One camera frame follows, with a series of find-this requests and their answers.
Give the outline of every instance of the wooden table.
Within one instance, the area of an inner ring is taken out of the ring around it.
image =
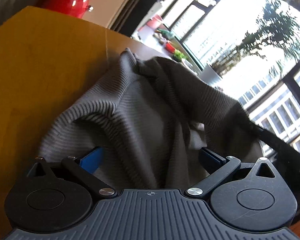
[[[53,120],[129,47],[163,56],[93,23],[27,7],[0,27],[0,238],[10,230],[4,200]]]

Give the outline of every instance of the gray fabric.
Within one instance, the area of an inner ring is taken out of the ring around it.
[[[253,138],[236,118],[249,120],[236,100],[181,64],[161,57],[140,61],[127,49],[55,120],[39,154],[57,162],[101,146],[106,153],[95,176],[105,183],[185,189],[206,176],[197,161],[205,139],[221,155],[247,156]],[[259,156],[254,151],[249,161]]]

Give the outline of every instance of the red bowl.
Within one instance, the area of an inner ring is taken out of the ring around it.
[[[176,50],[176,48],[173,47],[173,46],[171,45],[170,41],[168,41],[168,42],[166,43],[166,47],[165,47],[165,48],[166,48],[166,50],[169,51],[170,53],[174,53],[175,50]]]

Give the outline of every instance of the circular cap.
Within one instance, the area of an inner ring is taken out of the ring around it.
[[[240,205],[251,210],[264,210],[271,207],[274,197],[261,189],[246,189],[237,195]]]
[[[60,206],[65,200],[65,196],[56,189],[40,189],[32,192],[27,197],[30,207],[37,210],[49,210]]]
[[[200,188],[197,188],[197,187],[191,187],[187,190],[187,193],[189,195],[192,195],[192,196],[198,196],[198,195],[201,195],[202,194],[202,189]]]
[[[112,188],[105,187],[99,190],[99,194],[103,196],[111,196],[114,194],[114,190]]]

